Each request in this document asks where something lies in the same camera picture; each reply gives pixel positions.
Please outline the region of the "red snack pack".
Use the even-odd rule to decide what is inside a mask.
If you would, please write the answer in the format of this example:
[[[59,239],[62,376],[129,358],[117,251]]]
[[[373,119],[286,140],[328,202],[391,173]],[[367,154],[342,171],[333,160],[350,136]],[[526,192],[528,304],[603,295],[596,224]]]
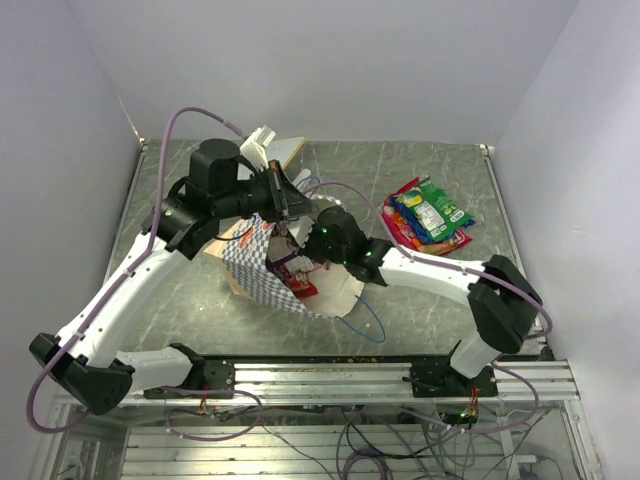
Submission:
[[[290,276],[286,285],[294,296],[300,300],[307,299],[318,294],[317,287],[309,279],[306,272],[298,272]]]

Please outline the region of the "purple snack pack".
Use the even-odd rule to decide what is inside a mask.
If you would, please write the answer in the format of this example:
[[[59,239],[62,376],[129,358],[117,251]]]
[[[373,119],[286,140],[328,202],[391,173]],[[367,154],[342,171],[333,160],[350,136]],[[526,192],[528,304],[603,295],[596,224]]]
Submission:
[[[289,236],[271,237],[267,250],[268,268],[280,276],[291,277],[312,271],[313,263],[299,250],[299,245]]]

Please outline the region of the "pink snack bag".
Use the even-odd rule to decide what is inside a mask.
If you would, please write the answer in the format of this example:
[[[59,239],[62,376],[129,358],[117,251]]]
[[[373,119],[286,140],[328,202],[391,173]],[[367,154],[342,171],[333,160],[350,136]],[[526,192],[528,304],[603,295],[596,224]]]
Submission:
[[[472,241],[466,229],[475,224],[473,216],[430,176],[416,177],[383,205],[383,220],[401,245],[421,253],[446,256]]]

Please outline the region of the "blue checkered paper bag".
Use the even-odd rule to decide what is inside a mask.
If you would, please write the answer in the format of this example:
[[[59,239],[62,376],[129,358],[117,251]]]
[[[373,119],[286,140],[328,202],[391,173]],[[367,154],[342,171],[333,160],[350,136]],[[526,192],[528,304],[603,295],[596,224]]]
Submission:
[[[206,247],[232,291],[259,303],[290,313],[317,318],[343,317],[351,312],[364,289],[341,264],[311,260],[309,279],[318,289],[316,296],[300,300],[286,285],[290,276],[280,276],[268,268],[267,250],[273,236],[292,236],[287,225],[268,223],[254,215],[237,221],[223,236]]]

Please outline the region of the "orange Fox's candy bag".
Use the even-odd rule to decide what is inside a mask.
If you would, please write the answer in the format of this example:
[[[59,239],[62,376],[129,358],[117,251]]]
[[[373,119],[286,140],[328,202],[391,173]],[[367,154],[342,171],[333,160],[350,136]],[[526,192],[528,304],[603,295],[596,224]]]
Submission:
[[[461,229],[458,229],[454,235],[447,240],[426,244],[413,232],[402,215],[392,207],[384,208],[383,219],[398,243],[411,250],[425,254],[445,256],[452,251],[463,248],[472,241],[470,236]]]

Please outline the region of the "green snack pack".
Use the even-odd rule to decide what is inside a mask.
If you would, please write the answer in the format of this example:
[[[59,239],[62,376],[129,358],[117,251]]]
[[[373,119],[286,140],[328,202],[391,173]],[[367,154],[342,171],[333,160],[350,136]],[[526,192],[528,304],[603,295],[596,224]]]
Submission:
[[[442,242],[455,231],[475,224],[471,214],[427,176],[398,195],[406,206],[402,215],[423,243]]]

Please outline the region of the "blue snack bag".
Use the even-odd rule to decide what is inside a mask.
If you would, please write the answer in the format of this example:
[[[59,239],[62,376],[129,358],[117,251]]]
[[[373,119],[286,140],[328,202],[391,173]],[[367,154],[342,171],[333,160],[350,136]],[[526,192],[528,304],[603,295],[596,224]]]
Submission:
[[[388,198],[389,205],[400,214],[403,214],[406,210],[406,206],[399,200],[398,195],[391,195]]]

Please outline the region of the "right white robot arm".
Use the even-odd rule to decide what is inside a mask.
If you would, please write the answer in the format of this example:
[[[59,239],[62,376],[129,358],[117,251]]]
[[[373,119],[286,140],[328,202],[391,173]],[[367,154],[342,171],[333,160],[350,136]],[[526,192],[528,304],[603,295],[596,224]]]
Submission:
[[[442,387],[455,396],[471,389],[489,363],[519,353],[542,306],[535,289],[504,256],[459,261],[406,250],[393,238],[367,236],[340,206],[312,215],[303,250],[315,261],[344,267],[362,283],[414,288],[468,305],[475,331],[454,347],[440,373]]]

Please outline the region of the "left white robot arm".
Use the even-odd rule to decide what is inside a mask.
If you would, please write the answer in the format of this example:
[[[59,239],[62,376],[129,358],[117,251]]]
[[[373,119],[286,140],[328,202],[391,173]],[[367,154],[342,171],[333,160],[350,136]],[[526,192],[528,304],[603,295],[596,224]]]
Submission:
[[[145,301],[186,266],[223,220],[258,215],[268,223],[307,215],[312,203],[275,161],[250,160],[232,141],[209,139],[192,152],[187,176],[136,237],[120,267],[90,304],[57,334],[38,334],[30,352],[86,410],[104,415],[128,393],[170,387],[192,397],[203,387],[204,359],[174,344],[134,354],[120,346]]]

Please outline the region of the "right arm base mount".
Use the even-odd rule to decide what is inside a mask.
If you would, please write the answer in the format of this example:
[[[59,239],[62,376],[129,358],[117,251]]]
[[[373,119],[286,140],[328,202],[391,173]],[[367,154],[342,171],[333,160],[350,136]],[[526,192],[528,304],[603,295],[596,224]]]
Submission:
[[[414,363],[402,380],[411,385],[415,398],[471,398],[473,394],[483,398],[498,395],[494,370],[489,366],[468,379],[448,365],[435,361]]]

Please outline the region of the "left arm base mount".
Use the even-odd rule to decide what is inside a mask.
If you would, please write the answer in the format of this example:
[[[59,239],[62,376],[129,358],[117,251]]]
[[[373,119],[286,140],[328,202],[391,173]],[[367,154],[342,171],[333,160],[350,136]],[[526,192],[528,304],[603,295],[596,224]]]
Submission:
[[[179,399],[202,398],[205,390],[216,390],[216,394],[208,394],[214,399],[231,399],[235,386],[235,368],[227,360],[205,359],[201,366],[194,368],[186,380],[178,386],[179,390],[195,390],[196,394],[180,393],[175,391],[155,388],[145,390],[143,397],[146,399]]]

